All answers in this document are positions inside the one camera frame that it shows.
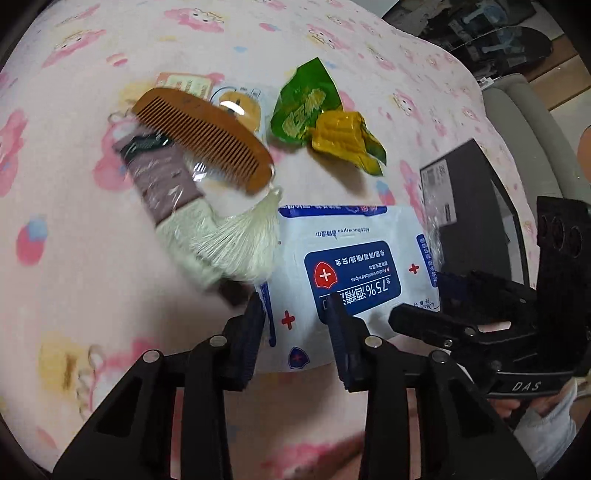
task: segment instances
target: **black bracket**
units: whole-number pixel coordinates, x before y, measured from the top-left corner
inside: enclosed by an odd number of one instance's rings
[[[328,297],[326,319],[339,378],[350,392],[369,392],[359,480],[409,478],[407,388],[417,392],[421,478],[537,478],[517,439],[447,353],[399,351],[371,336],[335,293]]]
[[[144,353],[62,454],[52,480],[170,479],[177,388],[184,388],[181,477],[231,480],[223,391],[242,391],[252,378],[264,321],[255,293],[221,335],[188,352]]]
[[[390,326],[449,350],[488,397],[557,394],[591,368],[591,207],[539,197],[538,245],[537,291],[479,272],[438,273],[441,313],[400,305]],[[478,328],[500,320],[511,327]]]

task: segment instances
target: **yellow candy wrapper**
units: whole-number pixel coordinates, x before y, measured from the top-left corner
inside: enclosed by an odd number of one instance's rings
[[[361,113],[324,111],[309,133],[314,150],[350,161],[370,175],[383,175],[379,162],[386,165],[386,151],[365,126]]]

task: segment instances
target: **barcode label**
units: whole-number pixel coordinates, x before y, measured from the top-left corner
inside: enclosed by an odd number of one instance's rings
[[[427,217],[442,227],[457,222],[447,162],[440,160],[421,171]]]

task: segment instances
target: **comb teeth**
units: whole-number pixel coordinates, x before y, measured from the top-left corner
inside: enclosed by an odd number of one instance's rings
[[[156,96],[143,108],[134,108],[134,112],[142,123],[163,131],[175,142],[191,150],[205,165],[215,168],[228,181],[241,188],[247,187],[260,166],[249,146],[230,132],[214,123],[189,115],[160,96]]]

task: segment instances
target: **black box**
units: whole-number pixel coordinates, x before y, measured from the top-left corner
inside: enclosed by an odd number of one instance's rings
[[[478,270],[529,285],[517,210],[476,141],[422,168],[421,183],[439,271],[464,275]]]

